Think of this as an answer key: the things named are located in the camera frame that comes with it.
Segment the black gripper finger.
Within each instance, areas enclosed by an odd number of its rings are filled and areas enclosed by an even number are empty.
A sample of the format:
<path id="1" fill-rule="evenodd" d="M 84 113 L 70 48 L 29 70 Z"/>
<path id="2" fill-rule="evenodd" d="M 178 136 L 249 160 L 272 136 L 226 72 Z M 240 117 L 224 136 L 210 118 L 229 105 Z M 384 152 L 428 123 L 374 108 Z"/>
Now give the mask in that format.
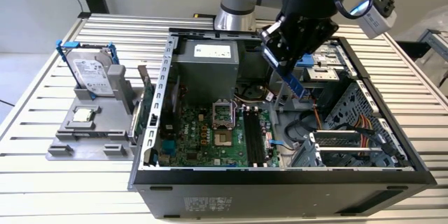
<path id="1" fill-rule="evenodd" d="M 332 37 L 338 29 L 338 25 L 330 18 L 306 20 L 298 39 L 297 56 L 312 54 L 321 44 Z"/>
<path id="2" fill-rule="evenodd" d="M 285 25 L 285 18 L 277 18 L 273 24 L 257 30 L 262 56 L 278 74 L 290 74 L 297 62 L 297 57 L 292 54 L 290 41 L 288 41 L 288 37 L 284 34 Z"/>

